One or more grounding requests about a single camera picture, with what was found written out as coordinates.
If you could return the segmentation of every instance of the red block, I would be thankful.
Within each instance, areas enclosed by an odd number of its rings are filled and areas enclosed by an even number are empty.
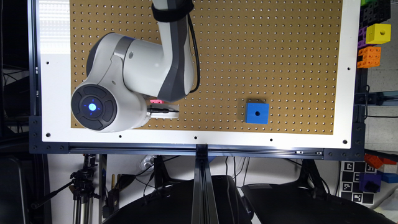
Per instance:
[[[384,164],[390,164],[390,165],[397,165],[397,162],[394,162],[392,160],[386,159],[386,158],[381,158],[379,157],[379,159],[381,160],[381,162],[383,162]]]
[[[369,154],[365,154],[365,162],[369,164],[369,166],[378,169],[380,166],[383,165],[383,162],[377,157],[377,156],[372,156]]]

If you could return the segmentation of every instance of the pegboard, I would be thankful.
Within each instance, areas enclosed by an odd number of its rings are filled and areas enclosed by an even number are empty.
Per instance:
[[[151,4],[70,2],[71,93],[86,78],[88,53],[105,34],[160,44]],[[151,119],[141,129],[333,134],[342,1],[194,5],[201,85],[176,102],[179,119]],[[269,124],[246,124],[247,102],[268,103]],[[81,127],[71,121],[72,128]]]

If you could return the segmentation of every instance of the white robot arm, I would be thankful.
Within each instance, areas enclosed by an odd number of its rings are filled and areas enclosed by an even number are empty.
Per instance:
[[[153,2],[154,12],[180,14],[173,22],[158,22],[162,45],[110,33],[90,51],[88,77],[72,94],[72,113],[84,127],[116,132],[141,127],[149,118],[178,118],[177,105],[152,105],[148,98],[174,102],[192,88],[188,13],[193,4]]]

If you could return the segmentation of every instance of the orange block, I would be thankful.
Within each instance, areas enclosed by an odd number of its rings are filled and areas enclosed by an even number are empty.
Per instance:
[[[365,162],[369,164],[369,166],[378,169],[383,165],[383,162],[377,157],[369,154],[365,154]]]
[[[362,61],[363,68],[371,68],[380,66],[380,59],[366,59]]]
[[[362,60],[366,59],[379,59],[380,60],[380,54],[379,53],[366,53],[363,55]]]
[[[356,66],[357,66],[358,68],[363,68],[362,62],[357,62],[357,63],[356,63]]]
[[[381,158],[379,157],[379,159],[381,160],[381,162],[383,162],[384,164],[389,164],[389,165],[397,165],[397,162],[394,162],[392,160],[386,159],[386,158]]]
[[[359,50],[358,56],[362,56],[366,53],[381,53],[381,47],[365,47],[364,49]]]

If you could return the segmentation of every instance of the stacked blocks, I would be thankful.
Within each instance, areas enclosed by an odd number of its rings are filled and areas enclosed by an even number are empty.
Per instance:
[[[382,175],[380,174],[359,174],[359,189],[363,192],[380,192]]]
[[[365,6],[361,7],[359,28],[381,23],[391,18],[390,0],[369,1],[364,0]]]
[[[381,180],[389,184],[398,183],[397,162],[385,158],[380,158],[380,161],[384,163],[384,165],[377,169],[377,173],[382,175]]]
[[[358,56],[362,61],[357,63],[358,68],[371,68],[380,66],[381,47],[366,47],[359,50]]]
[[[362,49],[364,47],[374,46],[374,44],[366,44],[366,27],[359,29],[358,32],[358,49]]]
[[[366,28],[366,44],[384,44],[390,40],[390,24],[373,24]]]
[[[378,169],[383,165],[383,162],[377,157],[369,154],[365,154],[365,162],[369,164],[369,166]]]

